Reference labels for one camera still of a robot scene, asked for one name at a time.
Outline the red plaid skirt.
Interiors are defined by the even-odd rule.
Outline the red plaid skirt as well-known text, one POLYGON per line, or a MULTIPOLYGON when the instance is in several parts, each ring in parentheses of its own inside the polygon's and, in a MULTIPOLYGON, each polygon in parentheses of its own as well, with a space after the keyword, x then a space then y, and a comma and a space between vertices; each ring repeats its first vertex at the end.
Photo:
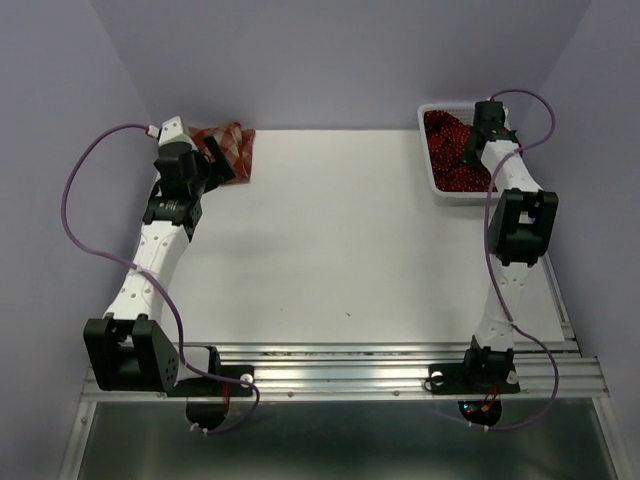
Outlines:
POLYGON ((213 153, 205 145, 204 138, 211 136, 216 140, 236 174, 226 185, 245 184, 250 181, 256 137, 254 129, 244 128, 239 122, 230 122, 218 127, 190 127, 189 134, 194 143, 210 158, 213 158, 213 153))

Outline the red polka dot skirt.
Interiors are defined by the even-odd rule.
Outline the red polka dot skirt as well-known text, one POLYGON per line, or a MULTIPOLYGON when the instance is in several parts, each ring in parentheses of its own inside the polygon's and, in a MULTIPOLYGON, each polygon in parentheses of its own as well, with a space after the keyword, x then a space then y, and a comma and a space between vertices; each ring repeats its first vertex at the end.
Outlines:
POLYGON ((520 147, 500 101, 476 103, 469 121, 431 108, 422 114, 422 125, 435 187, 446 193, 495 192, 497 162, 520 147))

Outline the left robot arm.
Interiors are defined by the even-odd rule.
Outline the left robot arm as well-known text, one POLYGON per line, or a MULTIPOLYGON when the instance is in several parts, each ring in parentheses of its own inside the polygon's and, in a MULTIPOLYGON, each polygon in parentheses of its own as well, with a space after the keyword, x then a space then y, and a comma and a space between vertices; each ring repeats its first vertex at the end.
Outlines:
POLYGON ((154 162, 158 179, 143 214, 138 246, 119 293, 83 339, 100 389, 170 392, 184 353, 160 323, 174 310, 169 286, 202 217, 201 199, 233 175, 216 166, 185 133, 162 128, 154 162))

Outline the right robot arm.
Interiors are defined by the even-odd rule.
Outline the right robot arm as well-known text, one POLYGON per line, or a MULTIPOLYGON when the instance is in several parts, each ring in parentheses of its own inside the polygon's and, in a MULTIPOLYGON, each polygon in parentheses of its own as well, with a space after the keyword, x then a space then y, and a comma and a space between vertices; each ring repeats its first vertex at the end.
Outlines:
POLYGON ((499 199, 494 207, 485 207, 483 245, 490 287, 460 378, 472 390, 517 393, 515 314, 531 270, 547 252, 559 199, 533 179, 499 101, 475 105, 464 158, 486 167, 491 174, 487 195, 497 192, 499 199))

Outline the white plastic basket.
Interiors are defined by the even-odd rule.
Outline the white plastic basket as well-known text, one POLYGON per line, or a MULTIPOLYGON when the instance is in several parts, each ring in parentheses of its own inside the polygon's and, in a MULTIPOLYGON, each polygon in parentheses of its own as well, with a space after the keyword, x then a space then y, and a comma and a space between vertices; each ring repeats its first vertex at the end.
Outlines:
POLYGON ((490 172, 463 161, 474 106, 473 102, 432 103, 417 110, 429 185, 439 206, 482 206, 486 202, 490 172))

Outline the aluminium mounting rail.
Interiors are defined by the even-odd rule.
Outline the aluminium mounting rail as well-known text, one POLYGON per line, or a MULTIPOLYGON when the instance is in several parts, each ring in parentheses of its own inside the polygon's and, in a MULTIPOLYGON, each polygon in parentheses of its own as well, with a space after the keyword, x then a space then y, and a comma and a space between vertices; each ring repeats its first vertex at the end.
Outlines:
MULTIPOLYGON (((459 363, 463 343, 260 344, 222 343, 225 365, 250 364, 265 402, 430 400, 424 387, 429 367, 459 363)), ((546 399, 555 385, 564 398, 605 398, 600 364, 584 357, 573 340, 554 342, 545 355, 530 342, 516 346, 521 391, 517 399, 546 399)))

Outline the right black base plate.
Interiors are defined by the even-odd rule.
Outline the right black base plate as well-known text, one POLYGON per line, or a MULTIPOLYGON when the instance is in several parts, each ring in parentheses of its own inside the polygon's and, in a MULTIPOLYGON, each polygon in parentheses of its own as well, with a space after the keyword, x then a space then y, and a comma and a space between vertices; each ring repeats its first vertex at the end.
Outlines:
POLYGON ((462 363, 436 363, 428 367, 424 388, 434 395, 484 395, 517 394, 521 391, 518 382, 508 383, 492 374, 468 373, 462 363))

